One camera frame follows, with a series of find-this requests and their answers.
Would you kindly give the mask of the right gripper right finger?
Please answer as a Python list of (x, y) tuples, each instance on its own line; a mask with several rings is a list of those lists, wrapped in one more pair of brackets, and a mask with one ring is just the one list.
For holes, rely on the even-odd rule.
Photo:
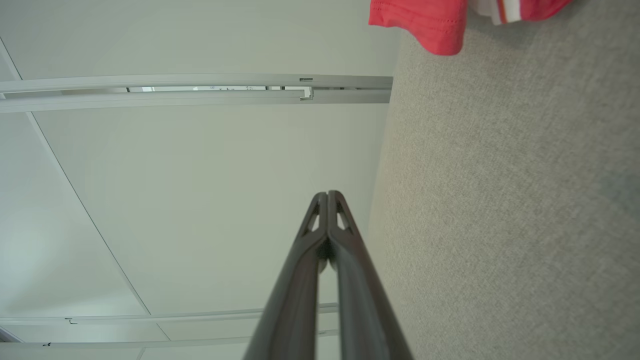
[(327, 215), (327, 235), (338, 278), (342, 359), (412, 360), (409, 344), (340, 191), (328, 192)]

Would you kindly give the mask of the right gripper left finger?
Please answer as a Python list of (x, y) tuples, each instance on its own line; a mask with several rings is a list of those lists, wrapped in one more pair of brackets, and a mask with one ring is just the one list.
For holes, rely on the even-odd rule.
[(245, 360), (315, 358), (319, 253), (328, 237), (327, 210), (327, 193), (315, 194), (247, 346)]

